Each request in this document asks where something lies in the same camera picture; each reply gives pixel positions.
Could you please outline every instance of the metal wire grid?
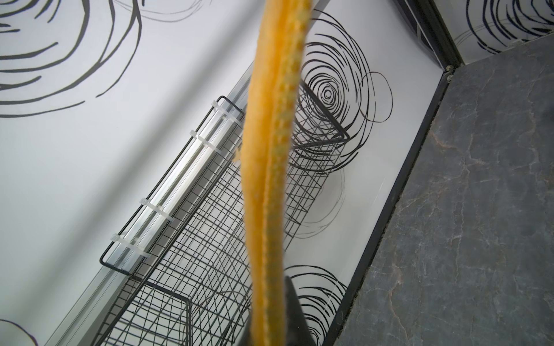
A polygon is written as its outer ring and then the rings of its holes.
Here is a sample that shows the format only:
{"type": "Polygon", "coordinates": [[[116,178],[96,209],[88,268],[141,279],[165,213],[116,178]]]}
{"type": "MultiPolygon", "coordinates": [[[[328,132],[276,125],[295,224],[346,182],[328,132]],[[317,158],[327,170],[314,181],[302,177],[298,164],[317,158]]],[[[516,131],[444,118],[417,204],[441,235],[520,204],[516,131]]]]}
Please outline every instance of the metal wire grid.
{"type": "MultiPolygon", "coordinates": [[[[347,135],[305,85],[297,102],[286,188],[285,248],[294,238],[347,135]]],[[[93,344],[232,345],[250,306],[244,245],[241,144],[235,125],[133,270],[93,344]]]]}
{"type": "MultiPolygon", "coordinates": [[[[217,98],[217,104],[220,104],[222,108],[231,113],[237,113],[237,116],[239,118],[244,117],[244,112],[225,96],[220,96],[219,98],[217,98]]],[[[215,109],[215,107],[212,106],[204,119],[196,128],[196,132],[204,133],[203,130],[208,129],[208,132],[206,133],[206,138],[209,138],[211,140],[213,139],[214,134],[218,131],[218,126],[221,126],[223,122],[225,122],[224,118],[218,117],[217,110],[215,109]]],[[[192,153],[192,155],[188,155],[190,151],[194,151],[194,148],[192,148],[194,146],[194,140],[194,137],[191,137],[187,141],[179,155],[175,158],[170,167],[165,171],[164,175],[158,181],[156,186],[152,189],[150,194],[148,194],[148,196],[146,197],[147,200],[150,200],[151,198],[156,197],[157,194],[160,194],[160,190],[163,189],[163,185],[168,183],[166,179],[171,180],[171,174],[175,173],[174,171],[179,170],[179,165],[181,164],[181,161],[189,161],[190,159],[194,160],[194,158],[196,157],[194,153],[192,153]]],[[[184,169],[188,169],[186,167],[189,167],[189,162],[184,165],[184,169]]],[[[170,181],[170,184],[173,184],[173,189],[175,188],[175,183],[175,180],[172,182],[170,181]]],[[[170,189],[170,191],[162,192],[162,194],[165,193],[165,197],[167,198],[173,192],[175,192],[175,190],[170,189]]],[[[150,208],[146,208],[144,205],[140,205],[140,207],[134,212],[133,216],[129,218],[127,223],[119,231],[118,235],[121,237],[128,237],[129,235],[132,235],[132,240],[130,241],[138,245],[142,242],[141,237],[145,236],[146,233],[149,232],[149,228],[155,227],[153,226],[155,215],[156,213],[153,210],[151,210],[150,208]],[[136,226],[138,226],[138,232],[133,230],[133,228],[135,228],[136,226]]],[[[132,263],[133,259],[134,258],[130,256],[129,249],[118,251],[118,243],[112,241],[110,245],[106,248],[104,253],[100,256],[100,263],[103,266],[106,266],[117,272],[123,273],[125,275],[131,275],[132,270],[128,268],[127,262],[132,263]]]]}

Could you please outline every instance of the white wall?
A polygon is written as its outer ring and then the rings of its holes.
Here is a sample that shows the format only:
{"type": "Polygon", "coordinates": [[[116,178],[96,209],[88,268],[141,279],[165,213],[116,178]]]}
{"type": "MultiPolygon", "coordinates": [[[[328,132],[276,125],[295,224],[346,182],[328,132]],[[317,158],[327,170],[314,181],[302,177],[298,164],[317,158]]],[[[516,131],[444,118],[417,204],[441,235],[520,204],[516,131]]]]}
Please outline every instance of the white wall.
{"type": "MultiPolygon", "coordinates": [[[[12,27],[21,28],[14,35],[41,39],[49,15],[39,23],[32,17],[45,2],[8,17],[12,27]]],[[[0,261],[4,264],[0,318],[20,323],[41,345],[48,340],[99,270],[98,259],[110,236],[121,229],[140,198],[159,180],[211,101],[230,92],[252,62],[262,5],[262,1],[204,1],[194,15],[179,22],[143,18],[136,55],[119,83],[105,95],[95,98],[103,81],[113,80],[128,61],[131,48],[122,46],[118,52],[123,53],[114,56],[119,60],[106,64],[86,85],[67,94],[71,100],[84,97],[84,104],[42,115],[0,118],[0,261]]],[[[123,18],[116,20],[121,35],[130,14],[117,3],[115,10],[116,18],[123,18]]],[[[89,29],[105,38],[102,30],[109,30],[111,24],[106,3],[92,2],[90,13],[89,29]]],[[[60,55],[67,49],[60,35],[63,30],[79,28],[73,22],[82,15],[77,2],[61,3],[57,22],[50,23],[59,31],[55,39],[61,42],[57,46],[60,55]]],[[[0,34],[0,55],[19,49],[21,41],[9,35],[0,34]]],[[[103,41],[91,36],[81,44],[78,59],[57,74],[42,72],[43,80],[55,83],[64,73],[83,71],[86,66],[82,64],[89,63],[87,56],[97,59],[103,41]]],[[[133,47],[134,42],[125,44],[133,47]]],[[[18,64],[1,60],[0,69],[18,64]]],[[[0,74],[0,83],[16,79],[13,74],[0,74]]],[[[23,99],[46,89],[0,91],[0,100],[23,99]]],[[[58,98],[48,102],[0,104],[0,114],[64,105],[58,98]]],[[[8,342],[11,332],[22,335],[0,324],[0,344],[8,342]]],[[[8,344],[30,342],[24,340],[8,344]]]]}

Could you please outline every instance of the wallpaper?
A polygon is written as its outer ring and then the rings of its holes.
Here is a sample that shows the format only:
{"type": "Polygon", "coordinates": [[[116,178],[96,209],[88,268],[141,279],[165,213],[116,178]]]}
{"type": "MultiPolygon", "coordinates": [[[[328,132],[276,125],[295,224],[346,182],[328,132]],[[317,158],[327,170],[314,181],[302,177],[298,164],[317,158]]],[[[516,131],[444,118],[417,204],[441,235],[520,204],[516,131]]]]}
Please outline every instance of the wallpaper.
{"type": "Polygon", "coordinates": [[[552,0],[436,0],[436,4],[466,63],[554,29],[552,0]]]}
{"type": "Polygon", "coordinates": [[[140,45],[143,20],[179,22],[209,3],[2,3],[0,117],[40,115],[101,97],[120,81],[131,64],[140,45]]]}

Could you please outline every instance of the black trim edge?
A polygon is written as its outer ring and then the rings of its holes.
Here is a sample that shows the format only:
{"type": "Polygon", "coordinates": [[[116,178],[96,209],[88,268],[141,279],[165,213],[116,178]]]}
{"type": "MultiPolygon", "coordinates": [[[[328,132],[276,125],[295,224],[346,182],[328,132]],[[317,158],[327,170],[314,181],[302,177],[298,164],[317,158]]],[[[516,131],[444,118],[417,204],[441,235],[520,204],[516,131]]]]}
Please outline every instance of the black trim edge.
{"type": "Polygon", "coordinates": [[[425,141],[431,123],[433,122],[433,119],[437,114],[440,103],[448,88],[448,76],[450,76],[451,74],[452,72],[445,73],[440,79],[437,89],[435,90],[435,94],[433,95],[433,98],[429,103],[427,112],[423,117],[423,121],[415,136],[408,155],[406,156],[406,159],[402,164],[402,168],[400,169],[400,172],[398,173],[398,176],[394,181],[394,185],[388,195],[387,201],[385,202],[379,219],[377,220],[377,224],[373,229],[373,233],[371,234],[370,239],[367,242],[366,248],[363,251],[362,257],[360,258],[350,284],[346,289],[346,293],[341,301],[340,306],[338,307],[337,313],[335,314],[335,317],[331,322],[329,331],[325,335],[322,346],[332,346],[342,332],[342,328],[346,322],[346,319],[348,318],[348,314],[350,313],[352,304],[354,303],[356,295],[358,294],[358,291],[363,284],[366,272],[371,266],[371,262],[373,261],[373,258],[377,253],[377,249],[379,243],[381,242],[381,237],[383,236],[384,230],[394,212],[396,203],[398,202],[398,199],[400,198],[402,191],[404,190],[404,186],[408,181],[410,172],[412,171],[412,168],[419,155],[419,151],[421,150],[421,146],[425,141]]]}
{"type": "Polygon", "coordinates": [[[405,1],[412,15],[418,22],[419,27],[431,49],[435,52],[443,70],[451,65],[458,68],[464,60],[461,58],[454,40],[444,24],[443,18],[433,0],[397,0],[405,1]]]}

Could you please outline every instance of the black metal frame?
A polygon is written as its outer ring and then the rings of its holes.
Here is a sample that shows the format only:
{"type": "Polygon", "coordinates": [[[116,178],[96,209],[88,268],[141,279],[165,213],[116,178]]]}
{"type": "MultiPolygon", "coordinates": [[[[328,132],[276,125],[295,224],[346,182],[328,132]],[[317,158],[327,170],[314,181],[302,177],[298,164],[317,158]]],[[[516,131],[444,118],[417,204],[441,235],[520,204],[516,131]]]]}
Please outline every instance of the black metal frame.
{"type": "MultiPolygon", "coordinates": [[[[220,96],[217,98],[216,102],[217,103],[220,103],[221,100],[224,100],[226,101],[227,103],[229,103],[229,106],[238,110],[240,112],[240,114],[244,117],[244,112],[243,110],[241,110],[233,101],[231,101],[230,99],[228,99],[227,97],[225,96],[220,96]]],[[[196,132],[199,132],[201,130],[201,128],[204,126],[204,124],[206,123],[206,121],[210,118],[210,115],[212,115],[213,113],[213,110],[214,110],[214,107],[212,106],[210,108],[210,110],[208,111],[208,113],[206,114],[206,116],[204,116],[204,118],[202,119],[202,121],[200,122],[200,124],[198,125],[198,127],[196,128],[196,132]]],[[[166,179],[166,177],[168,176],[168,174],[173,170],[173,168],[175,167],[175,165],[177,164],[177,162],[179,161],[179,159],[183,156],[183,154],[187,151],[187,149],[189,148],[190,144],[192,143],[192,141],[194,140],[193,137],[191,137],[187,143],[184,145],[183,149],[181,149],[181,151],[179,152],[179,154],[177,155],[177,157],[173,160],[173,162],[171,163],[171,165],[169,166],[169,168],[165,171],[165,173],[162,175],[161,179],[156,183],[156,185],[154,186],[154,188],[150,191],[150,193],[148,194],[148,196],[146,197],[146,199],[150,199],[154,193],[158,190],[158,188],[160,187],[160,185],[164,182],[164,180],[166,179]]],[[[129,225],[131,224],[131,222],[133,222],[135,220],[135,218],[138,216],[138,214],[143,211],[145,208],[144,205],[140,205],[140,207],[137,208],[137,210],[133,213],[133,215],[131,216],[131,218],[129,218],[129,220],[125,223],[125,225],[121,228],[121,230],[117,233],[118,235],[121,235],[123,234],[123,232],[127,229],[127,227],[129,227],[129,225]]],[[[102,253],[102,255],[100,256],[100,264],[102,264],[103,266],[105,267],[108,267],[112,270],[115,270],[119,273],[122,273],[122,274],[125,274],[125,275],[131,275],[131,272],[128,272],[128,271],[125,271],[125,270],[122,270],[120,268],[118,268],[117,266],[115,265],[112,265],[108,262],[105,261],[105,257],[108,253],[110,253],[110,250],[112,249],[112,247],[115,245],[115,242],[112,241],[110,243],[110,245],[108,245],[108,247],[106,248],[106,250],[104,250],[104,252],[102,253]]]]}
{"type": "Polygon", "coordinates": [[[412,24],[411,18],[415,19],[444,71],[448,66],[456,69],[463,64],[464,60],[433,0],[395,1],[410,24],[412,24]]]}
{"type": "MultiPolygon", "coordinates": [[[[349,139],[304,83],[295,124],[287,170],[285,249],[349,139]]],[[[212,154],[172,213],[174,221],[156,236],[148,250],[151,257],[144,257],[129,273],[94,345],[221,346],[236,341],[249,313],[251,285],[240,169],[233,161],[241,135],[242,127],[234,124],[218,146],[220,152],[212,154]]]]}

